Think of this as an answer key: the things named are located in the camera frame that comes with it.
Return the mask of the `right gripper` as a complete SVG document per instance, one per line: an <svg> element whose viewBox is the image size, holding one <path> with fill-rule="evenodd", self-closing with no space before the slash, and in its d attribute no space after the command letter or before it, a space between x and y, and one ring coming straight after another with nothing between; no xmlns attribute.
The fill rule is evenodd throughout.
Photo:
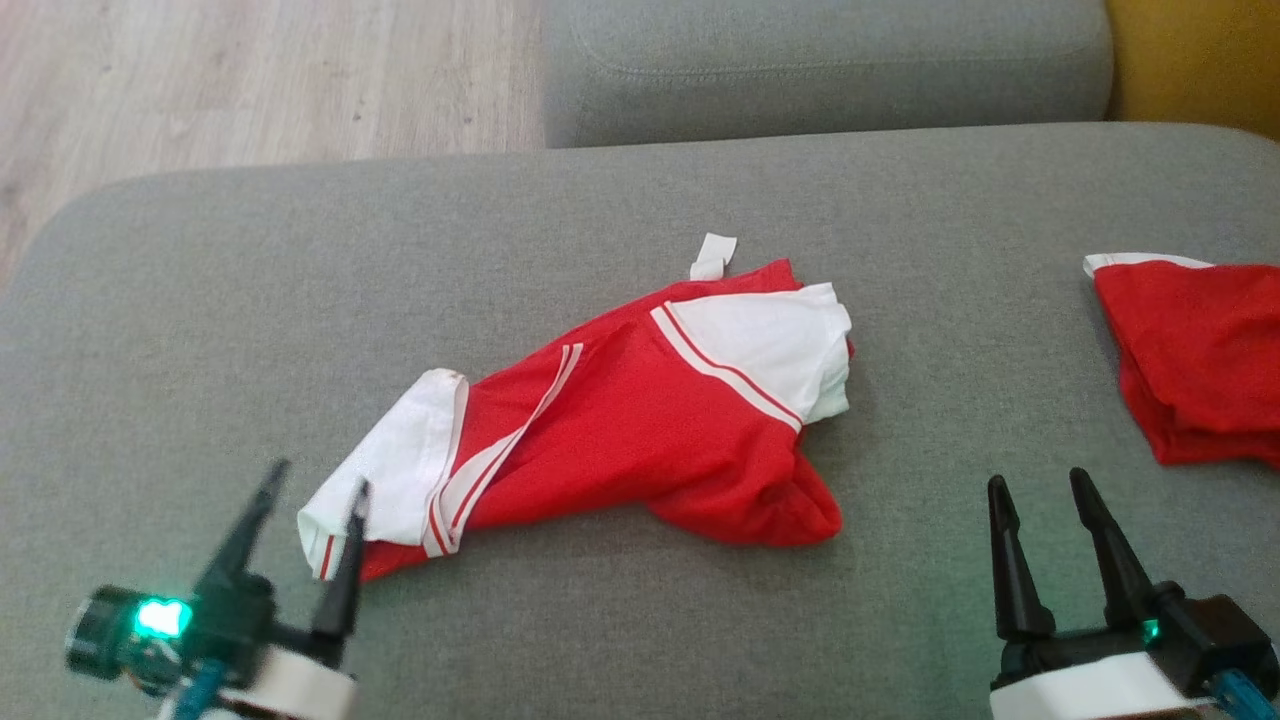
<svg viewBox="0 0 1280 720"><path fill-rule="evenodd" d="M1091 534L1107 628L1056 632L1021 547L1004 477L988 480L996 635L1011 643L992 684L995 719L1277 717L1277 646L1234 600L1189 600L1153 584L1091 474L1070 470Z"/></svg>

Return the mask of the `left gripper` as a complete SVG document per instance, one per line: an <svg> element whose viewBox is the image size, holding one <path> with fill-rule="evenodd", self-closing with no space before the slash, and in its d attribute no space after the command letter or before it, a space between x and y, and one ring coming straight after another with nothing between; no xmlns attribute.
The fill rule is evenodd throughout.
<svg viewBox="0 0 1280 720"><path fill-rule="evenodd" d="M311 623L291 626L276 618L271 585L248 580L289 470L287 459L268 469L195 583L197 596L97 588L67 635L67 669L129 682L159 700L160 719L347 719L357 683L342 664L358 616L370 484L361 480L355 492L343 550Z"/></svg>

